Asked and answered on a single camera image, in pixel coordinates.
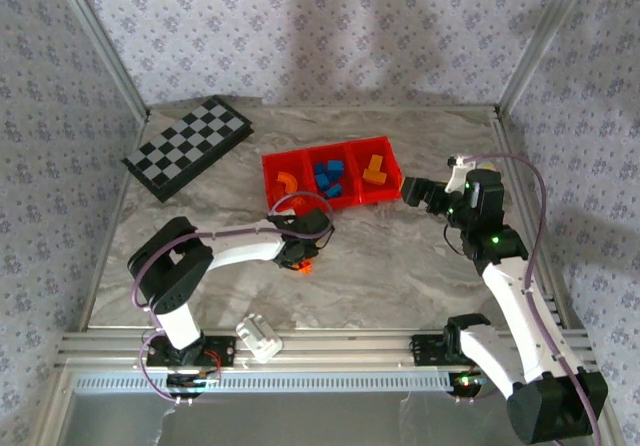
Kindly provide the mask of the black grey folding chessboard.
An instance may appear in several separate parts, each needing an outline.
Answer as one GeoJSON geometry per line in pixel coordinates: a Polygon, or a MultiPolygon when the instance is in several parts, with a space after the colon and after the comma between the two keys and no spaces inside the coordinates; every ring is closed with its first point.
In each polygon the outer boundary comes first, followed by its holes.
{"type": "Polygon", "coordinates": [[[211,96],[142,144],[122,163],[164,202],[253,133],[252,122],[211,96]]]}

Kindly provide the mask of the aluminium table side rail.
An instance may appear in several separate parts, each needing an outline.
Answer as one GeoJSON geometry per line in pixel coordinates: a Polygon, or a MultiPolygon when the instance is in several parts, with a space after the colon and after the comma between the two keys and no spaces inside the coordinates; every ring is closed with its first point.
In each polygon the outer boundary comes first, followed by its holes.
{"type": "Polygon", "coordinates": [[[75,332],[85,332],[88,328],[89,320],[95,304],[97,290],[100,286],[108,254],[111,248],[111,243],[118,226],[120,213],[122,211],[127,188],[129,186],[130,173],[123,165],[122,159],[125,156],[132,154],[139,147],[148,122],[149,112],[147,112],[146,115],[139,121],[136,129],[136,135],[134,136],[131,145],[125,150],[125,154],[123,154],[119,159],[118,165],[121,171],[121,175],[118,177],[118,180],[116,182],[117,189],[115,190],[115,192],[117,193],[117,195],[115,196],[113,206],[109,210],[109,215],[107,216],[108,222],[106,223],[106,230],[104,233],[104,237],[100,242],[99,254],[97,255],[95,268],[93,270],[91,280],[89,282],[89,286],[82,303],[82,310],[80,312],[80,315],[78,316],[76,328],[74,329],[75,332]]]}
{"type": "MultiPolygon", "coordinates": [[[[517,156],[517,159],[507,158],[503,162],[512,198],[524,228],[525,242],[534,250],[540,220],[546,224],[546,208],[542,206],[539,181],[532,167],[525,163],[529,158],[523,150],[521,138],[513,131],[509,114],[495,106],[494,115],[496,119],[493,126],[500,150],[517,156]]],[[[547,238],[541,238],[538,242],[534,272],[543,292],[555,300],[560,324],[565,329],[571,329],[576,321],[575,314],[570,307],[564,279],[551,262],[547,238]]]]}

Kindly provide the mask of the aluminium table back rail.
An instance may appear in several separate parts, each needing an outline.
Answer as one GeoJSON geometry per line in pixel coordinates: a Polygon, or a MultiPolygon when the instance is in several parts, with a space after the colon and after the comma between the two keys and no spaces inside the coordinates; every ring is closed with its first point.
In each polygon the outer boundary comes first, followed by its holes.
{"type": "Polygon", "coordinates": [[[447,112],[447,113],[471,113],[488,116],[496,112],[494,105],[436,105],[436,106],[234,106],[234,109],[243,113],[253,112],[271,112],[271,111],[343,111],[343,112],[401,112],[401,111],[419,111],[419,112],[447,112]]]}

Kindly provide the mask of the aluminium frame front rail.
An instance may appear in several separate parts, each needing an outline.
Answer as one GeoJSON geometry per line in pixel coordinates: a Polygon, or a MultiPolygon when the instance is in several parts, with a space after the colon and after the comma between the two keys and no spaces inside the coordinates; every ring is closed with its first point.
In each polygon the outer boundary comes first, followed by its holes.
{"type": "MultiPolygon", "coordinates": [[[[78,370],[133,371],[143,329],[97,328],[65,333],[54,361],[56,367],[78,370]]],[[[408,329],[301,329],[278,332],[283,348],[266,364],[257,362],[236,343],[231,372],[377,372],[408,371],[414,365],[408,329]]]]}

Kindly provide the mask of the aluminium frame post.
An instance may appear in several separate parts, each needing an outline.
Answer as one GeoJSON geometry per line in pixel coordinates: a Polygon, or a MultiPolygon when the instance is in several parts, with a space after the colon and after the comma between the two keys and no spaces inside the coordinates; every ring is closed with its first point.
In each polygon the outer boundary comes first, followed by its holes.
{"type": "Polygon", "coordinates": [[[549,0],[547,2],[497,103],[500,115],[510,114],[516,106],[576,2],[577,0],[549,0]]]}
{"type": "Polygon", "coordinates": [[[99,19],[92,1],[67,1],[129,108],[138,119],[146,120],[148,118],[148,108],[142,100],[132,77],[126,70],[114,42],[110,39],[106,28],[99,19]]]}

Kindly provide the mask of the white plastic device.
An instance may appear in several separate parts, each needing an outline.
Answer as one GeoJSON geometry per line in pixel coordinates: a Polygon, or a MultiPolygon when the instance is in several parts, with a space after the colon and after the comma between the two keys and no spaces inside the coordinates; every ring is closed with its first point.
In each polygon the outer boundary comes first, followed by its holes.
{"type": "Polygon", "coordinates": [[[236,326],[235,330],[260,364],[271,361],[283,348],[280,336],[260,314],[249,314],[236,326]]]}

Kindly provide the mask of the red three-compartment container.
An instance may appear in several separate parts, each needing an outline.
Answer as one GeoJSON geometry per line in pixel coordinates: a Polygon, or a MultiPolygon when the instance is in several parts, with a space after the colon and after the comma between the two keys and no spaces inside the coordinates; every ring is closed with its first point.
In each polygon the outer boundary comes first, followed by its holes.
{"type": "Polygon", "coordinates": [[[283,203],[278,202],[280,199],[274,201],[272,194],[278,185],[276,177],[279,171],[296,177],[298,190],[294,193],[307,191],[318,194],[335,210],[395,201],[401,197],[403,175],[391,143],[385,136],[267,154],[262,157],[262,166],[267,204],[269,207],[276,207],[279,211],[292,208],[301,214],[321,204],[317,199],[300,195],[283,203]],[[383,156],[380,171],[387,174],[387,181],[382,186],[368,184],[362,180],[363,172],[368,168],[372,155],[383,156]],[[327,173],[327,162],[330,160],[344,162],[344,173],[341,176],[332,176],[327,173]],[[317,188],[313,165],[318,163],[326,166],[326,175],[331,181],[331,186],[336,183],[342,186],[343,193],[340,197],[328,199],[325,191],[317,188]]]}

